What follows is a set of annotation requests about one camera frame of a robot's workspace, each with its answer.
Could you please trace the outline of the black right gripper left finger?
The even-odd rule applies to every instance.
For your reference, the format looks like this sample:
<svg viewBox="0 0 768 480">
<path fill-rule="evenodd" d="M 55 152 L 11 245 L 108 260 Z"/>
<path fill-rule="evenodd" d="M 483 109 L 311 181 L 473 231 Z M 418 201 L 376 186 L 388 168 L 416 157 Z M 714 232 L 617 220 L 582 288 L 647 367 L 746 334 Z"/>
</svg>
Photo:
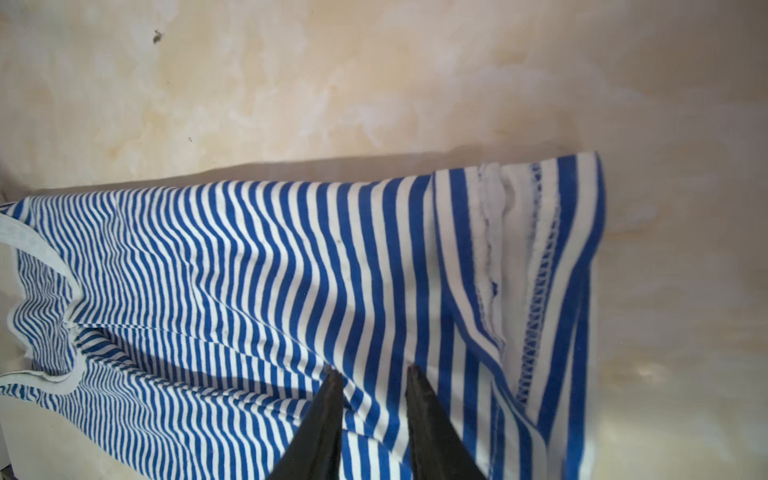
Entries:
<svg viewBox="0 0 768 480">
<path fill-rule="evenodd" d="M 338 479 L 343 405 L 343 377 L 327 367 L 307 414 L 268 479 Z"/>
</svg>

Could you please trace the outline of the blue white striped tank top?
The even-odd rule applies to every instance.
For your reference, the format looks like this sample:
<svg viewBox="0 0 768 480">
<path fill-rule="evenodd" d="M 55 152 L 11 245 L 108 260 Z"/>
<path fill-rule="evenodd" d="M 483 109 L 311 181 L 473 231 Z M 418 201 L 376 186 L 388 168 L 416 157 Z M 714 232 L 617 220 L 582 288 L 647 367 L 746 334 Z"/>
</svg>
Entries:
<svg viewBox="0 0 768 480">
<path fill-rule="evenodd" d="M 10 202 L 1 392 L 151 479 L 264 479 L 335 372 L 340 477 L 412 479 L 415 367 L 485 478 L 587 479 L 605 200 L 589 152 Z"/>
</svg>

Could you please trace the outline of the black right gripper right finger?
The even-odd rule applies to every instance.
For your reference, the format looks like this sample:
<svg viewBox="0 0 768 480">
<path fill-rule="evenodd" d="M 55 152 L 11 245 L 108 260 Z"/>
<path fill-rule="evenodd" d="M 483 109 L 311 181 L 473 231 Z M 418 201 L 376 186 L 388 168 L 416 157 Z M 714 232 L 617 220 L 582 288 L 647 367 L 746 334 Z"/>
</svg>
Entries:
<svg viewBox="0 0 768 480">
<path fill-rule="evenodd" d="M 407 370 L 406 405 L 414 479 L 485 479 L 418 365 Z"/>
</svg>

